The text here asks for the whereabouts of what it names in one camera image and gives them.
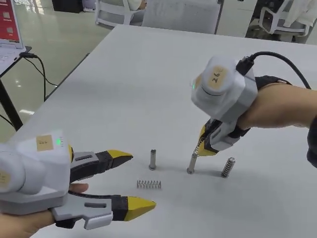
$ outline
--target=tiled floor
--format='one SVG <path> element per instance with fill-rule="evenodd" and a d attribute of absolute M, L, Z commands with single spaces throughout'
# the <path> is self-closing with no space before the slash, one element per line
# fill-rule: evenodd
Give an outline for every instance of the tiled floor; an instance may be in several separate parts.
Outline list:
<path fill-rule="evenodd" d="M 47 78 L 60 83 L 80 60 L 110 32 L 95 25 L 94 14 L 55 12 L 52 0 L 16 0 L 15 7 L 22 39 L 44 62 Z M 33 66 L 21 60 L 2 81 L 26 122 L 43 103 L 43 77 Z M 47 85 L 48 93 L 54 89 Z M 5 116 L 0 106 L 0 114 Z M 0 143 L 14 129 L 0 118 Z"/>

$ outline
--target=sticker label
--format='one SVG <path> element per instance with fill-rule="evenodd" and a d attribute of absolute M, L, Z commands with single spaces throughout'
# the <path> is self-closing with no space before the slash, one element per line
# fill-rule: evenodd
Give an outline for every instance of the sticker label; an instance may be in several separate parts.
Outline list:
<path fill-rule="evenodd" d="M 41 135 L 36 137 L 36 145 L 38 151 L 52 150 L 53 140 L 51 135 Z"/>
<path fill-rule="evenodd" d="M 7 187 L 11 181 L 10 174 L 6 173 L 3 170 L 0 170 L 0 187 Z"/>
<path fill-rule="evenodd" d="M 208 80 L 208 86 L 218 90 L 224 82 L 227 75 L 227 69 L 221 66 L 213 67 L 212 75 Z"/>

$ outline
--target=metal spring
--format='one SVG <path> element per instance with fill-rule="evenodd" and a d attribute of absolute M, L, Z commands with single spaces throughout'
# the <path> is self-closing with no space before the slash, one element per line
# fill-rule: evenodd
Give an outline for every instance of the metal spring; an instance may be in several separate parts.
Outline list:
<path fill-rule="evenodd" d="M 236 163 L 236 160 L 235 158 L 231 157 L 227 160 L 227 163 L 226 165 L 224 166 L 223 170 L 222 170 L 222 173 L 221 173 L 221 176 L 223 178 L 227 178 L 229 176 L 229 173 L 231 172 L 234 164 Z"/>
<path fill-rule="evenodd" d="M 205 137 L 201 137 L 197 143 L 197 146 L 193 152 L 193 155 L 196 155 L 198 156 L 198 149 L 199 149 L 199 146 L 203 143 L 203 141 L 205 140 Z"/>
<path fill-rule="evenodd" d="M 137 180 L 137 188 L 161 189 L 161 181 L 158 181 L 158 180 Z"/>

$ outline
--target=white table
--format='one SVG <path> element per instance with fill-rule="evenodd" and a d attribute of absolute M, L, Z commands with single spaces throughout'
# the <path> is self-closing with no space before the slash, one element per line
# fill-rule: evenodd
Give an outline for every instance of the white table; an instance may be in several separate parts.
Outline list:
<path fill-rule="evenodd" d="M 306 160 L 306 129 L 252 129 L 186 173 L 208 119 L 191 103 L 191 80 L 215 54 L 239 59 L 256 51 L 289 57 L 317 87 L 315 46 L 117 26 L 10 142 L 62 128 L 75 151 L 131 152 L 133 161 L 87 180 L 88 192 L 142 196 L 157 207 L 127 223 L 85 231 L 77 222 L 70 231 L 52 226 L 34 237 L 316 237 L 317 170 Z M 302 85 L 277 59 L 257 59 L 254 70 Z M 228 179 L 219 178 L 230 156 L 237 163 Z M 137 189 L 137 179 L 161 180 L 162 190 Z"/>

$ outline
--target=black stand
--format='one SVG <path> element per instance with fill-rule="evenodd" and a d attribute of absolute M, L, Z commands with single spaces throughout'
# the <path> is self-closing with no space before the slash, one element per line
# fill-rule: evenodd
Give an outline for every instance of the black stand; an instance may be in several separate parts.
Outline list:
<path fill-rule="evenodd" d="M 32 49 L 31 47 L 28 47 L 28 46 L 26 46 L 25 48 L 26 48 L 26 52 L 29 52 Z M 23 126 L 23 123 L 1 81 L 1 77 L 4 76 L 21 59 L 22 58 L 19 57 L 5 72 L 3 72 L 0 75 L 0 104 L 3 106 L 5 113 L 7 114 L 9 120 L 13 124 L 14 129 L 16 131 L 18 131 Z"/>

